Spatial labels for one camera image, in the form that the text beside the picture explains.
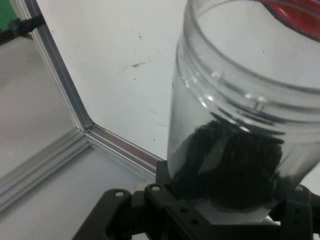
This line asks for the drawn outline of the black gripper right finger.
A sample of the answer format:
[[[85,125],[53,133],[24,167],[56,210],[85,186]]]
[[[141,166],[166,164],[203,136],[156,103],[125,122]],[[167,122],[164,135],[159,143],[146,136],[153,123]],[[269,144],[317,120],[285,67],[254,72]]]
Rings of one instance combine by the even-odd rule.
[[[269,216],[280,222],[280,240],[312,240],[320,234],[320,196],[298,185]]]

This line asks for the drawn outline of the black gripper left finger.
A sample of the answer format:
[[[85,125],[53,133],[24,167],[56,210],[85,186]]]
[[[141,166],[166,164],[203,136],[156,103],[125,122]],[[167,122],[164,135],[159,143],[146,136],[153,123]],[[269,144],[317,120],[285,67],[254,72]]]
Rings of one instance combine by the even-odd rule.
[[[75,240],[131,240],[145,234],[149,240],[210,240],[211,224],[166,186],[167,162],[156,165],[155,183],[133,194],[106,191],[85,219]]]

